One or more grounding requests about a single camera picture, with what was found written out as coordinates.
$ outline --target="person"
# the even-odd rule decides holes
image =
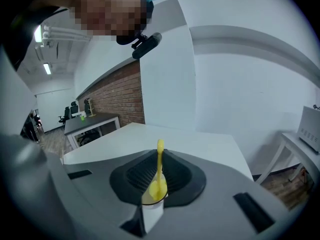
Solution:
[[[4,49],[15,70],[23,61],[36,28],[60,7],[91,35],[132,36],[147,24],[147,0],[15,0],[3,18]]]
[[[30,117],[34,120],[34,122],[35,122],[35,124],[36,124],[36,126],[37,127],[40,127],[40,126],[42,126],[42,123],[41,123],[41,121],[40,121],[40,117],[39,117],[39,115],[35,115],[34,116],[34,114],[30,114]]]
[[[26,118],[26,121],[24,123],[24,127],[25,127],[25,134],[28,136],[28,138],[30,140],[34,140],[36,143],[39,143],[39,140],[37,138],[37,134],[35,132],[35,128],[34,128],[34,124],[31,121],[31,115],[28,115],[28,117]]]

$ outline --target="desk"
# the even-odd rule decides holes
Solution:
[[[309,147],[305,142],[303,142],[295,132],[281,134],[281,144],[277,152],[275,153],[271,163],[267,166],[256,182],[261,184],[265,180],[265,178],[276,165],[276,162],[285,147],[290,150],[293,155],[299,158],[301,162],[300,166],[297,168],[290,180],[294,179],[294,177],[298,175],[299,171],[304,166],[309,172],[313,182],[317,184],[320,177],[320,155],[317,154],[316,151]]]
[[[77,135],[91,129],[98,128],[100,137],[102,137],[100,126],[113,121],[115,123],[116,129],[119,129],[120,124],[117,114],[97,113],[92,117],[87,116],[83,121],[81,120],[81,117],[75,117],[65,121],[64,135],[67,136],[72,148],[75,150],[79,148],[79,144],[76,140]]]
[[[66,165],[89,163],[164,148],[229,166],[253,180],[247,162],[234,138],[226,134],[184,131],[130,123],[64,155]]]

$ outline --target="white pipe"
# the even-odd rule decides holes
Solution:
[[[52,37],[54,37],[54,36],[65,36],[65,37],[70,37],[70,38],[90,39],[89,36],[83,36],[83,35],[72,34],[72,33],[62,33],[62,32],[51,32],[51,36]]]
[[[80,36],[84,36],[87,37],[86,34],[83,34],[81,31],[79,30],[75,30],[75,29],[69,29],[69,28],[64,28],[64,27],[57,27],[57,26],[44,26],[44,30],[46,31],[52,31],[52,32],[63,32],[63,33],[71,33],[71,34],[76,34],[76,35],[80,35]]]
[[[51,40],[64,40],[64,41],[75,41],[75,42],[89,42],[89,39],[72,39],[72,38],[42,38],[43,41]]]

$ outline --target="white appliance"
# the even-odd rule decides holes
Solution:
[[[303,107],[298,136],[320,153],[320,110]]]

